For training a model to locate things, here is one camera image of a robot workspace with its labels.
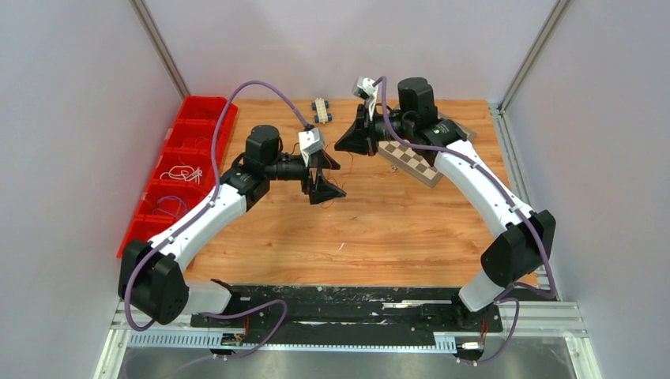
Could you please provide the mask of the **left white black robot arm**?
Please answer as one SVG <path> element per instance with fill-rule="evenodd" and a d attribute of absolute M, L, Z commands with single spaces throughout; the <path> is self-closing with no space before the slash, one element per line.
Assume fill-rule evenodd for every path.
<path fill-rule="evenodd" d="M 147 241 L 133 239 L 123 250 L 119 297 L 129 326 L 140 326 L 132 317 L 141 311 L 149 323 L 168 325 L 182 314 L 211 313 L 223 327 L 237 324 L 242 307 L 232 299 L 229 286 L 218 280 L 188 281 L 187 266 L 230 222 L 250 211 L 278 181 L 298 181 L 313 205 L 345 197 L 329 182 L 324 169 L 340 165 L 327 154 L 325 138 L 317 127 L 298 134 L 299 151 L 283 150 L 278 128 L 255 126 L 244 151 L 186 215 Z"/>

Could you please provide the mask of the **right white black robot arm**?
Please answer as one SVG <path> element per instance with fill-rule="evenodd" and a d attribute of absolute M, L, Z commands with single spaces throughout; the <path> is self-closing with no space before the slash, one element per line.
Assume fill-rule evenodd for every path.
<path fill-rule="evenodd" d="M 447 177 L 478 211 L 494 241 L 480 257 L 480 271 L 452 297 L 449 312 L 458 328 L 471 329 L 520 278 L 548 266 L 555 217 L 548 210 L 535 211 L 493 174 L 466 132 L 440 115 L 427 79 L 400 81 L 395 109 L 388 107 L 386 84 L 385 77 L 356 80 L 352 93 L 363 104 L 335 149 L 373 156 L 381 142 L 396 141 Z"/>

